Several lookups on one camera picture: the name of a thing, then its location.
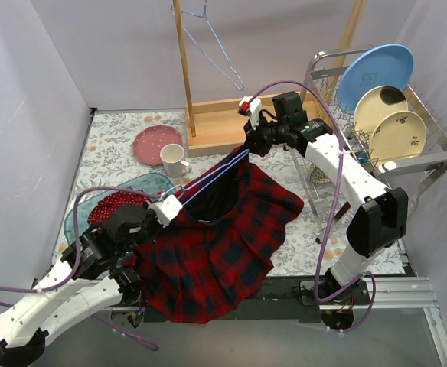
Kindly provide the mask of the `red polka dot cloth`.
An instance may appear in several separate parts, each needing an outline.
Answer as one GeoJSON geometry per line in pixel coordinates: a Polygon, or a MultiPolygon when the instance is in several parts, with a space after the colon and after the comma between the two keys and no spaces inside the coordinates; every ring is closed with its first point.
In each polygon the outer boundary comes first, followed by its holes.
{"type": "Polygon", "coordinates": [[[116,191],[97,203],[88,215],[87,223],[90,226],[100,224],[105,222],[122,205],[135,204],[142,206],[147,199],[148,197],[143,194],[116,191]]]}

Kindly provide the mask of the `red plaid skirt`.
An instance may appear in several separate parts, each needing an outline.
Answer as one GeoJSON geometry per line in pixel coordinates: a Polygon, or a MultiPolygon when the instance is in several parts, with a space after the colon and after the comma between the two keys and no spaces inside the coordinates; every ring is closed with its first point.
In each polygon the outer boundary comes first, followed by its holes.
{"type": "Polygon", "coordinates": [[[138,248],[145,299],[171,322],[207,323],[229,313],[261,288],[303,206],[248,155],[138,248]]]}

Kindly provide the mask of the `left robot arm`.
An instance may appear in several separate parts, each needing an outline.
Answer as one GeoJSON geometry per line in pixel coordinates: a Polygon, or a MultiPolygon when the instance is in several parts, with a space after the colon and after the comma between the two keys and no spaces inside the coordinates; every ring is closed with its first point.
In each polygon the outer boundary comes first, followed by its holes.
{"type": "Polygon", "coordinates": [[[146,204],[124,204],[90,226],[32,292],[0,313],[0,366],[29,366],[80,321],[106,307],[137,304],[141,281],[122,258],[161,230],[146,204]]]}

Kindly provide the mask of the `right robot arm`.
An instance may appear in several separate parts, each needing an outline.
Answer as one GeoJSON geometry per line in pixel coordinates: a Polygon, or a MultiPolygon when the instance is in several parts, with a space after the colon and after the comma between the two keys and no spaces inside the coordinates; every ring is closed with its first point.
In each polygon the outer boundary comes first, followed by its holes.
{"type": "Polygon", "coordinates": [[[344,150],[332,129],[321,119],[310,120],[300,95],[289,92],[272,98],[274,122],[268,122],[262,102],[246,96],[238,112],[248,118],[245,148],[260,156],[273,145],[288,145],[322,170],[354,211],[341,257],[315,278],[314,297],[319,303],[342,304],[353,294],[378,252],[406,234],[408,195],[390,189],[368,173],[344,150]]]}

